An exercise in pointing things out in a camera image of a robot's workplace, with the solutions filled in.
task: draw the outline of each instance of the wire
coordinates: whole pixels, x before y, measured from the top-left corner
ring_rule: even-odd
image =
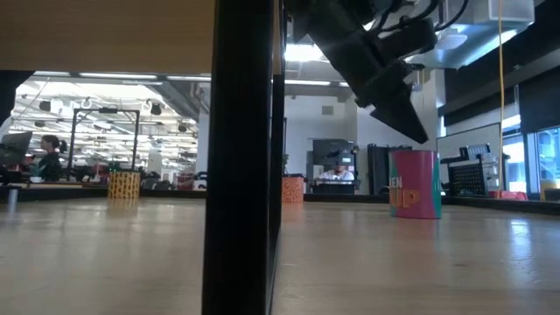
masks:
[[[455,17],[453,17],[452,19],[450,19],[449,21],[447,21],[447,23],[442,24],[442,25],[436,25],[436,32],[437,31],[442,31],[446,28],[448,28],[449,26],[451,26],[453,23],[457,22],[457,20],[459,20],[459,18],[461,18],[461,16],[463,15],[463,13],[465,13],[466,10],[466,6],[469,4],[469,0],[463,0],[463,4],[461,5],[461,9],[459,9],[459,11],[457,12],[457,14],[455,15]]]
[[[442,2],[442,0],[430,0],[430,5],[428,5],[428,7],[426,8],[426,10],[424,10],[422,13],[418,14],[415,17],[411,17],[411,18],[407,18],[405,20],[402,20],[401,22],[391,25],[388,28],[385,29],[381,29],[382,32],[392,32],[392,31],[396,31],[398,29],[402,29],[405,26],[408,26],[416,21],[420,21],[423,20],[425,18],[427,18],[433,11],[435,11],[439,4]]]
[[[498,38],[500,39],[500,46],[499,46],[499,55],[500,55],[500,159],[499,159],[499,171],[498,171],[498,198],[501,198],[501,190],[503,189],[503,178],[502,178],[502,165],[503,165],[503,145],[504,145],[504,138],[503,133],[501,132],[501,125],[504,121],[504,108],[506,106],[506,89],[504,88],[504,51],[503,51],[503,42],[501,38],[501,28],[502,28],[502,19],[501,14],[503,10],[503,0],[499,0],[498,5]]]

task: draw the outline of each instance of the black cable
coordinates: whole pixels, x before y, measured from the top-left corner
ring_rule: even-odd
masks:
[[[442,31],[446,28],[448,28],[449,26],[451,26],[453,23],[457,22],[457,20],[459,18],[461,18],[461,16],[463,15],[463,13],[465,13],[466,10],[466,6],[469,4],[469,0],[463,0],[463,5],[461,5],[461,9],[457,12],[457,14],[455,15],[455,17],[453,17],[452,19],[450,19],[449,21],[447,21],[447,23],[442,24],[442,25],[437,25],[435,30],[436,31]]]
[[[435,11],[439,4],[442,2],[442,0],[431,0],[430,1],[430,5],[428,5],[428,7],[426,8],[426,10],[424,10],[422,13],[418,14],[415,17],[411,17],[411,18],[407,18],[407,19],[401,19],[401,22],[391,25],[390,27],[386,28],[386,29],[381,29],[382,32],[392,32],[392,31],[396,31],[398,29],[402,29],[403,27],[410,25],[416,21],[420,21],[423,20],[425,18],[427,18],[433,11]]]

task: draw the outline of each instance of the wooden table surface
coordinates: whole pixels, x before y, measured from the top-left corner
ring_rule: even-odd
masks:
[[[204,200],[0,212],[0,314],[200,314]],[[560,220],[445,206],[285,206],[274,315],[558,314]]]

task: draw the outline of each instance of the woman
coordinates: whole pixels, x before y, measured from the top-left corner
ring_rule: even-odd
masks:
[[[60,164],[59,153],[64,153],[67,150],[66,141],[60,141],[56,136],[47,135],[41,138],[41,149],[46,151],[46,155],[38,163],[39,167],[45,167],[42,171],[42,178],[44,181],[55,182],[60,180],[62,173],[62,165]]]

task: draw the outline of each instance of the yellow cable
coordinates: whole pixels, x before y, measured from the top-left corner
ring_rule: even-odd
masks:
[[[498,198],[501,198],[501,190],[503,189],[503,178],[502,178],[502,159],[503,159],[503,145],[504,145],[504,139],[503,139],[503,133],[502,133],[502,129],[501,129],[501,125],[503,124],[504,121],[504,107],[506,106],[506,91],[504,88],[504,52],[503,52],[503,43],[501,41],[501,12],[503,9],[503,0],[499,1],[498,4],[498,32],[499,34],[499,38],[500,38],[500,50],[499,50],[499,54],[500,54],[500,158],[498,160],[498,165],[500,166],[500,170],[498,172],[499,180],[499,187],[498,187]]]

